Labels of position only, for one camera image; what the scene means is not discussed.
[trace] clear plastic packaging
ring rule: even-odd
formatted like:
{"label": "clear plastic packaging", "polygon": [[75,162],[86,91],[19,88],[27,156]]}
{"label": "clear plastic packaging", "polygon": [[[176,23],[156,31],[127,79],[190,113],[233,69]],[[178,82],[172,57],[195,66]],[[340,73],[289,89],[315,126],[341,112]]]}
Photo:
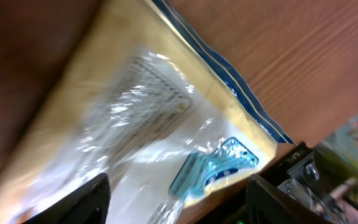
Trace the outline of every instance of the clear plastic packaging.
{"label": "clear plastic packaging", "polygon": [[291,142],[165,1],[145,2],[102,6],[0,180],[5,220],[34,216],[106,172],[107,223],[174,223]]}

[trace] teal plastic object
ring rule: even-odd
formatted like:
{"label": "teal plastic object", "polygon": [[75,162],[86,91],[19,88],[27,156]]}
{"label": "teal plastic object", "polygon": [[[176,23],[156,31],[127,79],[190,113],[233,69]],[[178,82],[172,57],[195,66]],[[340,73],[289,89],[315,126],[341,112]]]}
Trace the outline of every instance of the teal plastic object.
{"label": "teal plastic object", "polygon": [[210,155],[191,153],[173,180],[169,192],[180,199],[185,199],[189,194],[202,197],[205,187],[211,182],[240,169],[254,168],[258,162],[258,158],[241,142],[229,138]]}

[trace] plastic bag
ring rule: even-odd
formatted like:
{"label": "plastic bag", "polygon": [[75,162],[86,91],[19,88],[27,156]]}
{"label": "plastic bag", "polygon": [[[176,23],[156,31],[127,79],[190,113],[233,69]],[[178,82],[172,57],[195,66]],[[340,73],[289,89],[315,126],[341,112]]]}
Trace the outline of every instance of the plastic bag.
{"label": "plastic bag", "polygon": [[278,142],[291,140],[165,1],[106,1],[3,175],[0,210],[15,223],[106,172],[108,223],[174,223]]}

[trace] wooden table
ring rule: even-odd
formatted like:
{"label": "wooden table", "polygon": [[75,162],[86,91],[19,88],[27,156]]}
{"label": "wooden table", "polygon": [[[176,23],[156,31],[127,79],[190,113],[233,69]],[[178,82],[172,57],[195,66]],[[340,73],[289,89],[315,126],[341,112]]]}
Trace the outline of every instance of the wooden table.
{"label": "wooden table", "polygon": [[[171,0],[247,80],[295,142],[309,146],[358,113],[358,1]],[[280,145],[277,158],[293,146]],[[186,209],[193,223],[246,185]]]}

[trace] blue strip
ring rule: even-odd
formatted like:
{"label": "blue strip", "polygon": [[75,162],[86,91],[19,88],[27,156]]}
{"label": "blue strip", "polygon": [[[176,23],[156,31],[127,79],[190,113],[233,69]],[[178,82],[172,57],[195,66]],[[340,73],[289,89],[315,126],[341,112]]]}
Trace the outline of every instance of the blue strip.
{"label": "blue strip", "polygon": [[[241,75],[236,71],[236,69],[224,58],[222,58],[218,53],[216,53],[211,47],[204,43],[201,37],[199,37],[199,35],[193,30],[193,28],[191,28],[191,26],[181,16],[179,16],[177,12],[173,10],[171,6],[169,6],[166,0],[152,1],[164,13],[164,15],[179,31],[183,38],[196,50],[196,52],[201,56],[201,58],[205,60],[205,62],[214,70],[214,72],[221,78],[221,80],[223,80],[225,84],[232,90],[234,96],[237,97],[237,99],[247,110],[247,112],[268,131],[268,133],[274,138],[274,140],[276,140],[277,142],[287,142],[294,144],[293,141],[284,133],[280,125],[278,125],[266,113],[262,105],[259,103],[258,99],[248,87],[246,81],[241,77]],[[227,72],[221,67],[221,65],[231,74],[231,76],[227,74]],[[248,96],[249,100],[246,98],[246,96],[242,93],[241,90]],[[252,105],[255,107],[256,111],[260,114],[260,116],[253,109]]]}

